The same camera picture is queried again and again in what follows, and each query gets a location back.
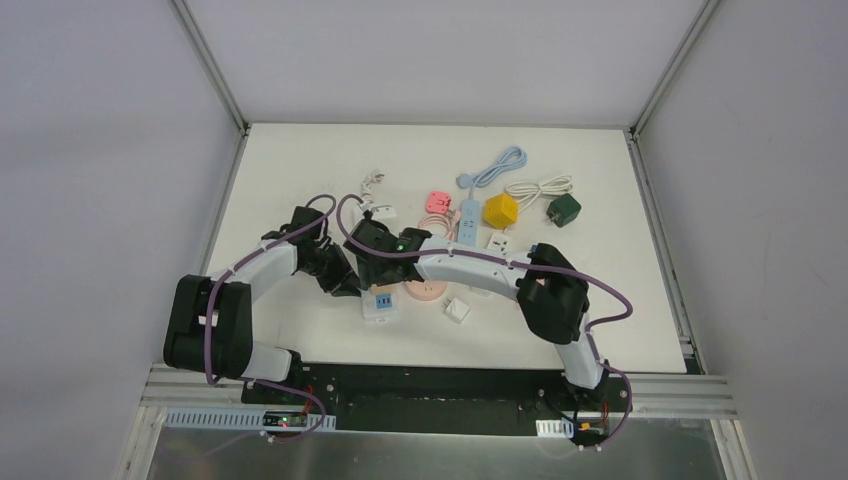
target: power cord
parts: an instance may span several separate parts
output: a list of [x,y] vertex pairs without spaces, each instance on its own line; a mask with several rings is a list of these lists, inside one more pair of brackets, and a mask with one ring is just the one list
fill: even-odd
[[539,182],[513,182],[504,188],[504,192],[518,202],[518,213],[521,213],[539,197],[561,197],[571,193],[574,189],[571,180],[571,175],[557,175]]
[[474,175],[463,173],[456,177],[456,184],[463,190],[468,188],[468,198],[474,198],[475,188],[485,187],[492,183],[494,179],[498,178],[498,175],[510,170],[519,169],[524,165],[527,165],[527,152],[521,147],[509,147],[495,160],[495,163],[485,170]]

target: white plug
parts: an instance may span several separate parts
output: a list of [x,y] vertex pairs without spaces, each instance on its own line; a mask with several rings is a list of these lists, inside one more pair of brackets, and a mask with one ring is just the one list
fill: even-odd
[[[386,223],[389,220],[397,218],[395,207],[391,205],[377,205],[376,207],[371,207],[366,210],[371,210],[371,220],[376,220],[380,223]],[[359,208],[354,208],[353,224],[356,225],[363,218],[365,218],[365,211]]]
[[451,301],[445,301],[445,315],[457,325],[461,325],[469,313],[471,313],[471,307],[462,300],[454,298]]

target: green power adapter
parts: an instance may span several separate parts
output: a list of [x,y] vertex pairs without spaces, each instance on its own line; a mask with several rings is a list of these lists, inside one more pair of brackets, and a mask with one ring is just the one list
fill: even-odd
[[557,197],[548,205],[547,215],[557,227],[562,228],[566,223],[577,218],[580,209],[583,208],[577,203],[577,200],[566,193],[561,197]]

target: yellow cube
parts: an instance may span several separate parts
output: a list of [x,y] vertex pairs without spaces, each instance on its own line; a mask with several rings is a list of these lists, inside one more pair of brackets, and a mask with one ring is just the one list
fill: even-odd
[[495,228],[506,228],[518,221],[518,202],[502,193],[486,200],[483,220]]

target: white coiled cable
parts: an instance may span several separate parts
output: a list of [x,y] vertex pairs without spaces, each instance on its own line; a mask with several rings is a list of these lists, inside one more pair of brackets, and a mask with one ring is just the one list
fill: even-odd
[[571,175],[557,175],[539,182],[513,182],[504,188],[504,192],[518,202],[520,213],[539,197],[559,197],[573,189]]
[[365,208],[374,204],[374,194],[371,193],[371,185],[375,183],[383,183],[383,178],[386,176],[380,173],[380,170],[372,170],[359,184],[359,196],[362,197],[362,206]]

